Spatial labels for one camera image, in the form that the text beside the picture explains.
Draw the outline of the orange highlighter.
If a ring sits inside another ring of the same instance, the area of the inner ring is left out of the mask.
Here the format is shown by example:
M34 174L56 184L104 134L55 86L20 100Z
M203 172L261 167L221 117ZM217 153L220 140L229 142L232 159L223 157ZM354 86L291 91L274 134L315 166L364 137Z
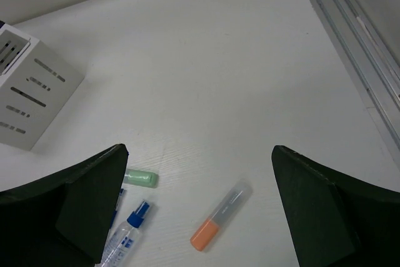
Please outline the orange highlighter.
M238 181L192 235L192 247L197 251L204 251L241 209L252 192L248 182Z

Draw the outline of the blue ballpoint pen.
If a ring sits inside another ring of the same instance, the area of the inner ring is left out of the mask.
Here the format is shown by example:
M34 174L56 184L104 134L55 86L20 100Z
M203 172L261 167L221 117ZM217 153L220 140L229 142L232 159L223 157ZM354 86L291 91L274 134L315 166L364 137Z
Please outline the blue ballpoint pen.
M121 188L120 191L119 191L119 196L118 196L117 203L116 203L114 211L113 211L113 215L112 215L111 224L110 224L110 227L109 227L108 234L111 233L111 230L113 228L113 224L115 222L116 216L118 215L118 211L119 211L121 203L123 201L123 197L124 197L125 192L126 192L126 190L124 188Z

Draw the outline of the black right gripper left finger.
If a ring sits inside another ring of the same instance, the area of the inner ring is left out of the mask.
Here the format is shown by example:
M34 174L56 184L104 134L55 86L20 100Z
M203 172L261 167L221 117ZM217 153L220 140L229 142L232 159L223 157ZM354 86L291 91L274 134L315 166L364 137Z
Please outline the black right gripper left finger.
M103 255L129 153L116 144L1 192L1 266L94 266Z

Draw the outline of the clear blue-capped spray bottle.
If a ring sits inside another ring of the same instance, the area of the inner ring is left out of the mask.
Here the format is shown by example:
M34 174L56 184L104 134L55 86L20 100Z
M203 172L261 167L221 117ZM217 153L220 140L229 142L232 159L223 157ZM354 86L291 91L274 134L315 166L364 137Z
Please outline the clear blue-capped spray bottle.
M114 231L104 247L101 262L96 266L122 266L141 237L141 226L152 204L141 204Z

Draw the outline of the green highlighter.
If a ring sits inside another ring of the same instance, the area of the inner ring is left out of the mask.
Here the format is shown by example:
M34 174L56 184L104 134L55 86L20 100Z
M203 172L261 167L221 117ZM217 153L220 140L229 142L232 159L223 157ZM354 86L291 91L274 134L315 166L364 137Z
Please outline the green highlighter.
M142 186L145 188L155 188L159 176L150 171L141 171L136 169L127 169L124 175L123 183Z

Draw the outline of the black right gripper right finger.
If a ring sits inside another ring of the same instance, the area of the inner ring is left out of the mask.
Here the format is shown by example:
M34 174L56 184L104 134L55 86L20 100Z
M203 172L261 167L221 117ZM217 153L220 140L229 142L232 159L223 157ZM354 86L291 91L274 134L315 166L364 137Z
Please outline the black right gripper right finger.
M272 167L300 266L399 266L399 193L283 145Z

